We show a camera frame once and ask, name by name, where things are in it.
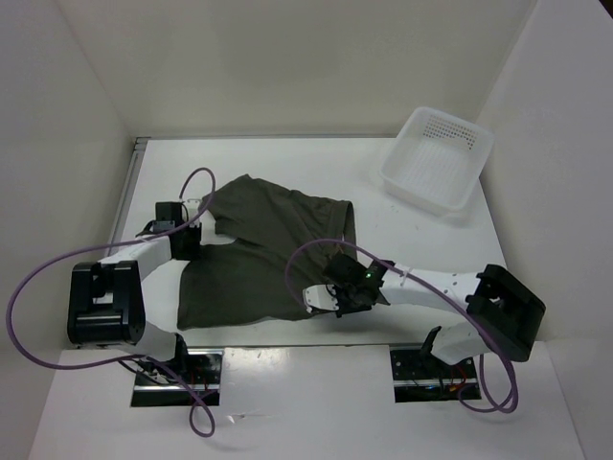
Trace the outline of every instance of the perforated basket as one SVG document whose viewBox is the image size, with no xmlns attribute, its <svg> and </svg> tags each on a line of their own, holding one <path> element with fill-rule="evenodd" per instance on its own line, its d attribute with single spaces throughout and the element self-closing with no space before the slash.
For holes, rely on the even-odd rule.
<svg viewBox="0 0 613 460">
<path fill-rule="evenodd" d="M 385 190 L 436 214 L 465 207 L 494 136 L 440 110 L 420 107 L 390 146 L 379 170 Z"/>
</svg>

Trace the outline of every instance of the white tabletop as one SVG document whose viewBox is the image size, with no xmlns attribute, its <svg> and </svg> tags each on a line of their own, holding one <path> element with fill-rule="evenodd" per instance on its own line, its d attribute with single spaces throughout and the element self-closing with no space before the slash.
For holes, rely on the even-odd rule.
<svg viewBox="0 0 613 460">
<path fill-rule="evenodd" d="M 479 271 L 488 263 L 503 265 L 480 185 L 465 212 L 443 218 L 385 194 L 377 169 L 389 142 L 380 138 L 149 141 L 141 153 L 119 234 L 124 240 L 132 238 L 152 219 L 156 201 L 177 199 L 187 175 L 207 166 L 215 172 L 218 187 L 249 173 L 308 195 L 352 201 L 358 244 L 382 258 L 456 272 Z M 202 197 L 209 191 L 208 176 L 202 174 L 186 197 Z M 143 283 L 148 320 L 167 331 L 176 331 L 185 264 L 165 264 Z M 182 334 L 190 346 L 213 347 L 407 343 L 422 341 L 435 326 L 458 321 L 457 315 L 443 311 L 381 306 L 341 319 L 324 315 L 298 322 L 270 320 Z"/>
<path fill-rule="evenodd" d="M 111 355 L 67 351 L 60 363 Z M 496 361 L 486 372 L 501 398 Z M 458 402 L 394 403 L 386 346 L 226 349 L 209 440 L 190 431 L 188 407 L 130 408 L 133 376 L 116 364 L 58 371 L 30 459 L 582 459 L 545 345 L 516 370 L 517 411 L 477 415 Z"/>
</svg>

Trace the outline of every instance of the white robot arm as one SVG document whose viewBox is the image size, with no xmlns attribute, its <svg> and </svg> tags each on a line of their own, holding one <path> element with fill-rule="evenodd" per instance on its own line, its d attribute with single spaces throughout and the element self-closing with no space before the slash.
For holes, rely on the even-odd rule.
<svg viewBox="0 0 613 460">
<path fill-rule="evenodd" d="M 148 224 L 142 243 L 95 263 L 75 265 L 67 326 L 72 343 L 82 348 L 113 348 L 159 361 L 185 356 L 187 347 L 180 335 L 147 322 L 141 282 L 171 259 L 191 261 L 199 257 L 199 220 L 170 236 L 150 239 L 192 219 L 199 203 L 156 203 L 155 220 Z"/>
<path fill-rule="evenodd" d="M 488 265 L 482 273 L 442 273 L 386 262 L 402 273 L 418 276 L 453 299 L 494 337 L 508 358 L 528 359 L 545 306 L 505 268 Z M 377 262 L 367 268 L 347 255 L 338 254 L 330 261 L 325 275 L 331 284 L 311 286 L 303 291 L 310 312 L 334 311 L 340 317 L 370 310 L 375 303 L 381 303 L 391 308 L 414 304 L 458 313 L 431 289 Z M 435 328 L 422 349 L 449 365 L 490 351 L 467 321 L 449 328 Z"/>
</svg>

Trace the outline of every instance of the garment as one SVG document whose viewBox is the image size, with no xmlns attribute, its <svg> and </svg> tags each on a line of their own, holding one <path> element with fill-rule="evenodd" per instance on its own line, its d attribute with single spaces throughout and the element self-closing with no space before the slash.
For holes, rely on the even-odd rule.
<svg viewBox="0 0 613 460">
<path fill-rule="evenodd" d="M 201 246 L 200 259 L 186 266 L 179 294 L 180 330 L 248 324 L 268 317 L 310 318 L 284 285 L 287 260 L 300 245 L 318 238 L 355 243 L 349 201 L 307 196 L 249 175 L 219 189 L 209 211 L 216 219 L 216 233 L 237 240 Z M 322 271 L 339 250 L 320 245 L 305 251 L 292 267 L 295 289 L 300 292 L 323 283 Z"/>
</svg>

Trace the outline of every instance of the white wall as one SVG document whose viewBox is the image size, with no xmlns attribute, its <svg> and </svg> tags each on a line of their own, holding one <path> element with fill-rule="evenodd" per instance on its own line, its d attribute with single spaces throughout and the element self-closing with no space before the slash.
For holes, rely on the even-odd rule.
<svg viewBox="0 0 613 460">
<path fill-rule="evenodd" d="M 133 135 L 475 119 L 533 0 L 58 0 Z"/>
<path fill-rule="evenodd" d="M 52 0 L 0 5 L 0 299 L 57 253 L 105 242 L 130 154 L 124 125 Z M 17 331 L 56 360 L 72 262 L 34 280 Z M 0 458 L 26 458 L 53 372 L 0 333 Z"/>
<path fill-rule="evenodd" d="M 506 261 L 547 304 L 586 457 L 609 458 L 613 20 L 598 0 L 537 2 L 478 123 L 496 136 L 483 184 Z"/>
</svg>

